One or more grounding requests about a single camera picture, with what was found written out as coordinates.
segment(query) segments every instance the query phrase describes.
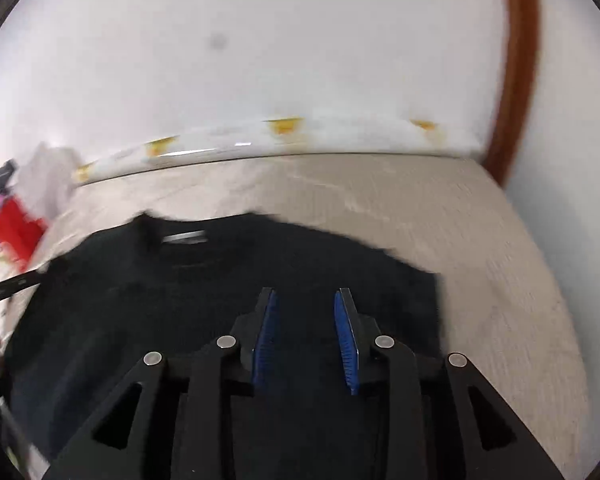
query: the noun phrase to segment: metal screw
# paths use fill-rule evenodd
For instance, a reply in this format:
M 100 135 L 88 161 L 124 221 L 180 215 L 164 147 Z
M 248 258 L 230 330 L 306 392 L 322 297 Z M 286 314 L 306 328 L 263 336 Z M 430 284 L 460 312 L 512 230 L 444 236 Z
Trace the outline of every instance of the metal screw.
M 394 338 L 387 335 L 379 335 L 376 337 L 376 345 L 380 348 L 391 348 L 395 344 Z
M 452 366 L 462 368 L 463 366 L 466 366 L 466 357 L 462 354 L 451 354 L 449 356 L 449 362 Z
M 160 352 L 149 352 L 148 354 L 145 354 L 142 361 L 144 361 L 144 364 L 147 366 L 157 365 L 162 361 L 162 354 L 160 354 Z
M 220 348 L 231 348 L 233 345 L 235 345 L 235 337 L 232 335 L 221 335 L 218 338 L 218 341 L 216 341 L 216 344 Z

